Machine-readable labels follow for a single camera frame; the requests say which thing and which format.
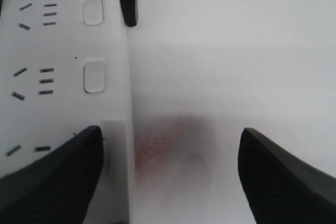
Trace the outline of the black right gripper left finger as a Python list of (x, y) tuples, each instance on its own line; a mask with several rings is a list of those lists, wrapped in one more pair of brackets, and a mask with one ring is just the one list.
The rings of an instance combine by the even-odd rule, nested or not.
[(1, 178), (1, 223), (83, 223), (104, 162), (90, 126), (38, 161)]

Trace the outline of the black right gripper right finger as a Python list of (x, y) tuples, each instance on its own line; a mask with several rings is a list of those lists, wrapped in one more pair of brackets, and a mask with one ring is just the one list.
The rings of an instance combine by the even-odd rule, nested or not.
[(256, 223), (335, 223), (335, 178), (252, 128), (241, 134), (238, 174)]

